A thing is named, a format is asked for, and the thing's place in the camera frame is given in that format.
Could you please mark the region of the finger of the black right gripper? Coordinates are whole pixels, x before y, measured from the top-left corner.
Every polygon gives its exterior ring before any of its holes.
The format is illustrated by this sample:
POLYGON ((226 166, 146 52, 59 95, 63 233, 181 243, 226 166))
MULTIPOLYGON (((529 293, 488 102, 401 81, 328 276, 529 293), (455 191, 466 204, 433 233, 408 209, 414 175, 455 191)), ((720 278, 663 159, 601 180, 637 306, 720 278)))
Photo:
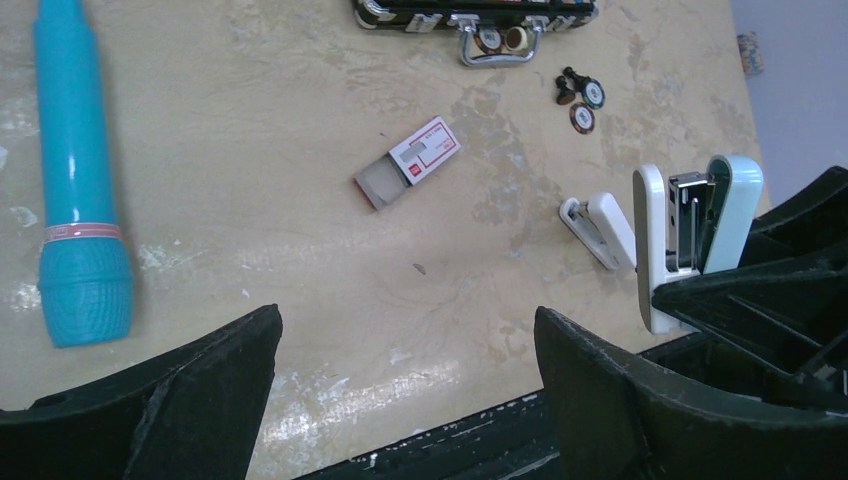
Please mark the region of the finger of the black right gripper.
POLYGON ((847 169, 832 166, 752 222, 740 259, 758 265, 803 256, 847 238, 847 169))
POLYGON ((785 378, 847 366, 844 254, 810 254, 664 284, 652 305, 785 378))

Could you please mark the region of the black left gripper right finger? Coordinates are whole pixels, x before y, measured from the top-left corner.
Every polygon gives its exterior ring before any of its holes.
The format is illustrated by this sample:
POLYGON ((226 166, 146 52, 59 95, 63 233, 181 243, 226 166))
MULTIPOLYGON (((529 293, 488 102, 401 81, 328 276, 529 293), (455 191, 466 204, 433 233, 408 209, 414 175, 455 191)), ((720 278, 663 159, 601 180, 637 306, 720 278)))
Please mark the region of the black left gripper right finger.
POLYGON ((638 354, 539 307, 534 341, 568 479, 843 479, 847 400, 705 334, 638 354))

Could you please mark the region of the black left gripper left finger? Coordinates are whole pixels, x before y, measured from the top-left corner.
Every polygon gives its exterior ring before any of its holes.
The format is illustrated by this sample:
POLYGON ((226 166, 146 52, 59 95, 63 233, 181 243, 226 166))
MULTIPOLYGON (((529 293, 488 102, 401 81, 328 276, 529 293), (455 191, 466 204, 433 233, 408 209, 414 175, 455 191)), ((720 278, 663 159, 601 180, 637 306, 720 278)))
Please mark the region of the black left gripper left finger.
POLYGON ((266 305, 179 348, 1 415, 5 479, 242 479, 283 322, 266 305))

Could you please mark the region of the white stapler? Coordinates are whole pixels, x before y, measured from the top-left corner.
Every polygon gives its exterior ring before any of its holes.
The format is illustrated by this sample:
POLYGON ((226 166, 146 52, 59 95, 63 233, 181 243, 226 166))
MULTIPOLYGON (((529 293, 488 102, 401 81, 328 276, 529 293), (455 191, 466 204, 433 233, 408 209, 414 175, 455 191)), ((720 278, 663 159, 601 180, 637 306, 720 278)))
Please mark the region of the white stapler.
POLYGON ((611 193, 600 192, 586 201, 569 198, 561 204, 559 217, 608 270, 636 268, 634 231, 611 193))

